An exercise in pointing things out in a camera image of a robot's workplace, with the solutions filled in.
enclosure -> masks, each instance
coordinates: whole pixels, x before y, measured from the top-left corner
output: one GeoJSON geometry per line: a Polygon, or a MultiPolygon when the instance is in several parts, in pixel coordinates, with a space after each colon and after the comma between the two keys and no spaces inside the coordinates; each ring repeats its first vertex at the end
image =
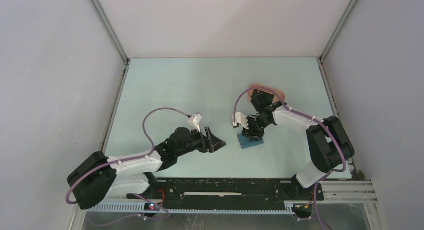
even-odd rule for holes
{"type": "Polygon", "coordinates": [[[419,228],[420,1],[1,0],[0,228],[419,228]],[[255,83],[310,121],[339,118],[356,151],[346,170],[291,196],[311,161],[307,135],[271,124],[244,149],[233,127],[235,109],[259,114],[247,96],[235,108],[255,83]],[[93,152],[148,151],[144,124],[155,145],[188,127],[173,111],[145,119],[161,107],[201,113],[226,146],[154,172],[152,208],[127,195],[67,205],[67,176],[93,152]],[[146,220],[159,205],[170,218],[146,220]],[[40,211],[18,221],[28,209],[40,211]]]}

metal frame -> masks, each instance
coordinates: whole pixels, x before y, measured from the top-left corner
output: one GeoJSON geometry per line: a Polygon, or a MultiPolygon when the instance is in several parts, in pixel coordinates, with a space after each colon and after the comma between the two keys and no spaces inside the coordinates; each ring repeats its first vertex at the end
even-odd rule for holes
{"type": "MultiPolygon", "coordinates": [[[[124,63],[126,64],[125,70],[122,75],[121,83],[119,89],[116,93],[116,98],[111,109],[110,119],[106,126],[104,140],[101,143],[100,149],[104,152],[109,140],[111,133],[113,121],[116,116],[116,110],[118,108],[119,100],[121,98],[122,90],[124,83],[127,77],[130,60],[128,59],[119,39],[112,28],[111,23],[109,22],[104,9],[102,8],[99,0],[90,0],[94,10],[96,11],[100,21],[105,27],[106,32],[110,36],[113,44],[121,55],[124,63]]],[[[321,71],[322,80],[324,82],[325,88],[327,90],[328,99],[331,104],[331,109],[337,117],[341,118],[341,114],[338,109],[337,101],[334,96],[332,89],[331,81],[327,75],[324,61],[327,58],[332,46],[334,45],[337,37],[339,36],[341,30],[343,29],[345,23],[347,22],[349,16],[358,0],[350,0],[346,10],[343,13],[340,22],[338,23],[334,33],[332,34],[328,44],[326,45],[322,55],[317,58],[319,69],[321,71]]],[[[349,167],[351,171],[358,170],[356,161],[349,161],[349,167]]],[[[380,206],[377,201],[377,196],[374,192],[374,188],[371,181],[355,181],[355,180],[324,180],[322,182],[322,189],[324,193],[324,200],[319,201],[319,203],[363,203],[365,211],[368,217],[368,222],[370,224],[371,230],[386,230],[384,217],[380,210],[380,206]]],[[[199,210],[170,210],[172,213],[238,213],[238,214],[292,214],[291,207],[294,204],[302,204],[302,201],[285,201],[287,206],[286,210],[281,211],[199,211],[199,210]]],[[[81,230],[84,225],[84,220],[87,211],[103,211],[103,212],[138,212],[142,210],[140,206],[144,205],[144,201],[135,200],[135,199],[126,199],[126,198],[115,198],[108,199],[103,201],[98,206],[93,207],[90,210],[81,210],[78,206],[75,206],[71,218],[68,224],[68,230],[81,230]]]]}
{"type": "Polygon", "coordinates": [[[92,4],[95,13],[97,14],[100,22],[102,23],[104,29],[106,30],[106,33],[109,35],[113,45],[115,46],[116,50],[120,54],[123,62],[125,64],[128,64],[129,59],[127,57],[127,54],[124,51],[124,48],[121,45],[121,42],[118,39],[117,34],[115,33],[114,29],[112,28],[112,24],[108,19],[108,16],[105,13],[105,10],[103,9],[102,5],[100,4],[99,0],[89,0],[92,4]]]}
{"type": "Polygon", "coordinates": [[[346,10],[344,10],[343,15],[341,16],[340,21],[337,24],[337,27],[335,28],[332,36],[330,37],[330,40],[327,43],[327,46],[324,48],[324,51],[322,52],[320,59],[325,60],[334,45],[335,41],[337,40],[338,36],[340,35],[340,32],[342,31],[343,27],[345,26],[346,22],[348,21],[354,7],[356,6],[358,0],[350,0],[349,4],[346,7],[346,10]]]}

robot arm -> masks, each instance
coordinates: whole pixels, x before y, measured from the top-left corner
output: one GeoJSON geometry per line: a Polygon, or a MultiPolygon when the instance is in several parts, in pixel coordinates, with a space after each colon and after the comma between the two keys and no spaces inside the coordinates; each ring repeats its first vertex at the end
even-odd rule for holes
{"type": "MultiPolygon", "coordinates": [[[[332,141],[328,141],[325,130],[315,121],[305,119],[293,112],[291,108],[287,110],[279,101],[272,103],[274,95],[271,97],[269,93],[255,90],[252,95],[252,104],[258,113],[254,116],[246,116],[242,113],[236,113],[236,121],[233,126],[239,124],[243,126],[242,134],[249,141],[261,141],[265,134],[265,128],[270,124],[285,125],[291,129],[304,134],[308,140],[311,161],[304,167],[302,171],[292,177],[292,182],[301,188],[309,188],[325,174],[342,163],[340,155],[332,141]]],[[[335,116],[319,120],[335,137],[346,159],[355,154],[352,143],[340,121],[335,116]]]]}
{"type": "Polygon", "coordinates": [[[107,157],[102,151],[94,152],[68,176],[67,181],[72,186],[91,169],[114,162],[95,171],[75,187],[73,193],[81,209],[91,208],[107,197],[130,193],[144,195],[155,193],[157,180],[153,172],[171,167],[177,163],[179,156],[194,150],[213,153],[226,145],[226,142],[216,137],[209,127],[205,127],[204,132],[205,135],[198,131],[198,124],[191,131],[179,127],[169,138],[156,145],[150,155],[143,158],[140,156],[147,152],[119,157],[107,157]],[[134,158],[134,160],[119,161],[123,158],[134,158]]]}

blue block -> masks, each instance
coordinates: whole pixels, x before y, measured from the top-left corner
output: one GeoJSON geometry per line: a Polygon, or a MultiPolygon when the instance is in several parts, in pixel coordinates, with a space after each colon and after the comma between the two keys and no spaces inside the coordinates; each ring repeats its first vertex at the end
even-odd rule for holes
{"type": "Polygon", "coordinates": [[[243,134],[237,134],[238,140],[240,141],[240,145],[242,149],[250,148],[259,144],[263,144],[264,140],[255,140],[255,141],[249,141],[249,138],[246,136],[243,136],[243,134]]]}

white enclosure panel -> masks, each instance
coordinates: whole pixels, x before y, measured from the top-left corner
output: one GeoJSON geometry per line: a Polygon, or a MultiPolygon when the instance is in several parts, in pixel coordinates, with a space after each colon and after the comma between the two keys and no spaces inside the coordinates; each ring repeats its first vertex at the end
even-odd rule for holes
{"type": "Polygon", "coordinates": [[[349,0],[100,0],[129,57],[319,56],[349,0]]]}
{"type": "Polygon", "coordinates": [[[424,0],[359,0],[326,60],[389,229],[423,229],[424,0]]]}
{"type": "MultiPolygon", "coordinates": [[[[141,153],[152,146],[143,134],[144,117],[153,109],[173,107],[203,114],[200,125],[227,142],[211,153],[194,151],[163,177],[291,178],[311,160],[306,134],[286,126],[265,129],[264,144],[241,149],[231,115],[237,97],[252,83],[279,88],[293,108],[328,117],[332,109],[315,58],[168,58],[132,59],[106,147],[108,156],[141,153]]],[[[256,114],[244,96],[237,107],[256,114]]],[[[155,144],[177,127],[188,127],[187,118],[169,110],[152,114],[147,132],[155,144]]],[[[350,171],[331,178],[350,178],[350,171]]]]}
{"type": "Polygon", "coordinates": [[[0,0],[0,229],[64,230],[124,64],[88,0],[0,0]]]}

